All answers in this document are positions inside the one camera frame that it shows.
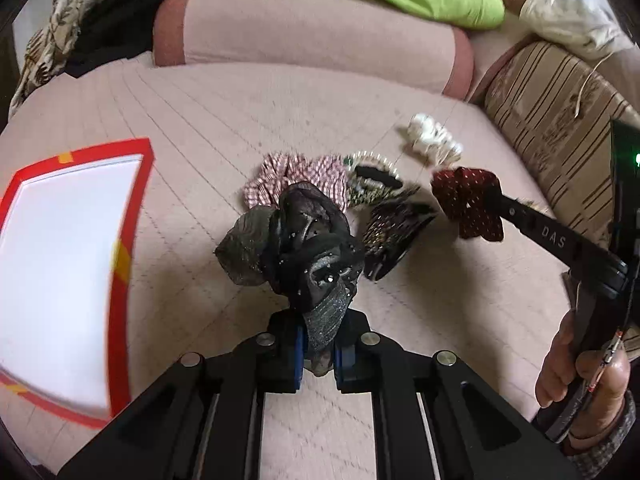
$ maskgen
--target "crumpled white cloth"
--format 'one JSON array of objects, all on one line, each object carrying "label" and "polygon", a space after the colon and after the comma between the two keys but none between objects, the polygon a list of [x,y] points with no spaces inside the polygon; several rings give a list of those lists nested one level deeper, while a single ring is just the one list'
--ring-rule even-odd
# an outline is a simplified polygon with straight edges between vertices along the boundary
[{"label": "crumpled white cloth", "polygon": [[616,20],[593,0],[527,0],[520,19],[537,35],[587,61],[634,47]]},{"label": "crumpled white cloth", "polygon": [[450,166],[460,160],[462,144],[453,140],[449,131],[427,114],[415,114],[407,128],[414,152],[424,155],[433,166]]}]

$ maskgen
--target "red checkered fabric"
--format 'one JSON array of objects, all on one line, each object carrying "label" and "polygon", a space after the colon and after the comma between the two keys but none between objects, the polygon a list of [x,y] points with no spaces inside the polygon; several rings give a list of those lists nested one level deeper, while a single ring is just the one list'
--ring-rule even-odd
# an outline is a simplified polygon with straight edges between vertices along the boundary
[{"label": "red checkered fabric", "polygon": [[244,201],[249,208],[278,205],[280,194],[290,184],[305,180],[327,195],[343,213],[347,211],[346,168],[340,155],[308,159],[299,153],[270,153],[264,158],[258,177],[244,186]]},{"label": "red checkered fabric", "polygon": [[500,181],[487,170],[456,168],[438,171],[431,178],[431,191],[445,215],[459,222],[460,238],[481,236],[490,242],[501,242],[502,219],[484,208],[484,192],[495,186],[500,189]]}]

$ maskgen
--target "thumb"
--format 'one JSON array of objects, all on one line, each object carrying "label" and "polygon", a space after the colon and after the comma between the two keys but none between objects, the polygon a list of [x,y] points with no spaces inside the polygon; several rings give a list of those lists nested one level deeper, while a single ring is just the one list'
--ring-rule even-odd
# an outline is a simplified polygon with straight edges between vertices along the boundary
[{"label": "thumb", "polygon": [[[603,351],[587,351],[578,356],[575,368],[578,375],[590,381],[602,362]],[[605,368],[591,402],[575,418],[572,433],[577,438],[589,438],[606,430],[620,412],[629,382],[630,366],[623,346]]]}]

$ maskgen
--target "yellow tape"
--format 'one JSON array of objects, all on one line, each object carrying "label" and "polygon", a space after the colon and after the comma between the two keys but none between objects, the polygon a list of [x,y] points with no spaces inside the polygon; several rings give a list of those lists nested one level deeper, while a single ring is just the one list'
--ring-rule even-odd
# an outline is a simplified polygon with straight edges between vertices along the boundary
[{"label": "yellow tape", "polygon": [[60,164],[68,164],[73,161],[74,161],[74,156],[72,155],[71,152],[60,153],[58,155],[58,162]]},{"label": "yellow tape", "polygon": [[129,251],[127,251],[127,248],[118,240],[113,252],[113,272],[124,283],[129,283],[129,275],[131,272],[131,256],[129,256]]},{"label": "yellow tape", "polygon": [[14,394],[25,394],[28,392],[28,389],[21,384],[9,384],[6,389]]}]

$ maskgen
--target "red frame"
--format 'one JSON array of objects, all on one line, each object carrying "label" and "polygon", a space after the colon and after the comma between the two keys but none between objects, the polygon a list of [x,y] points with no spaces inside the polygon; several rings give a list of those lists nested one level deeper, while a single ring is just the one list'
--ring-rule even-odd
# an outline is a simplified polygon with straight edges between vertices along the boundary
[{"label": "red frame", "polygon": [[[110,142],[108,144],[100,144],[76,150],[74,152],[62,153],[61,155],[48,158],[31,164],[26,168],[18,170],[14,174],[9,186],[0,201],[0,230],[4,226],[6,216],[9,213],[11,204],[20,187],[25,180],[42,176],[53,171],[63,168],[70,168],[88,162],[97,162],[124,155],[142,155],[142,161],[138,168],[138,174],[135,177],[129,204],[125,211],[120,229],[120,244],[131,256],[133,252],[133,243],[136,235],[136,226],[138,225],[138,216],[142,206],[142,198],[145,193],[146,183],[151,172],[151,166],[154,161],[153,150],[149,139],[127,139]],[[104,427],[111,418],[116,416],[121,410],[130,403],[129,391],[129,363],[127,356],[127,291],[129,288],[128,280],[124,281],[120,273],[113,271],[111,278],[111,299],[109,305],[109,319],[107,324],[107,384],[110,398],[110,418],[102,420],[82,413],[74,412],[63,406],[55,404],[51,400],[43,398],[34,392],[20,391],[21,385],[17,384],[11,377],[0,371],[0,383],[7,386],[16,386],[19,390],[17,393],[25,397],[37,406],[51,412],[67,420],[78,422],[92,428]]]}]

